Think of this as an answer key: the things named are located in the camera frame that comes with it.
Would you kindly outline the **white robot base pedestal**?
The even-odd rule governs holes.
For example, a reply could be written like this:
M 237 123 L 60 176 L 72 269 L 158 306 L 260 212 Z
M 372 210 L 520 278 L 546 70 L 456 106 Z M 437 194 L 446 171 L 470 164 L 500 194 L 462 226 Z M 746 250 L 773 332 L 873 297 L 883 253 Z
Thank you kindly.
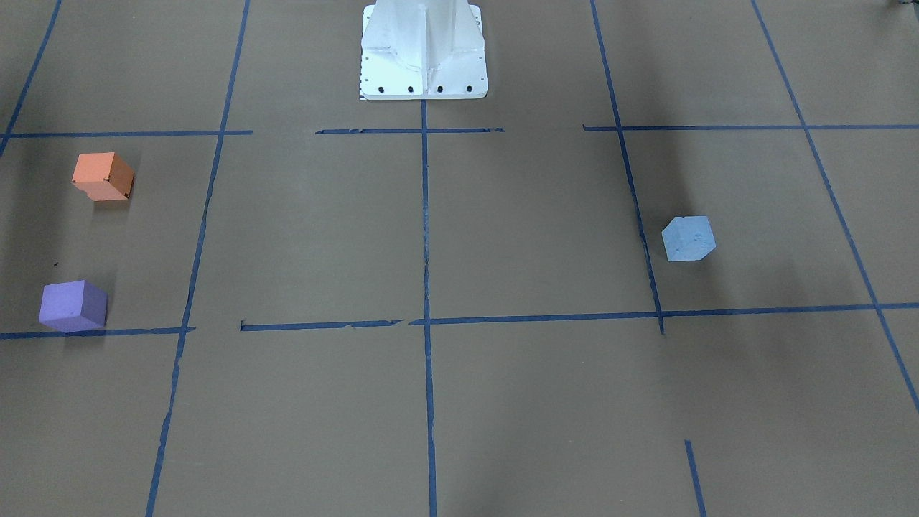
M 486 97 L 485 28 L 476 4 L 377 1 L 361 19 L 360 99 Z

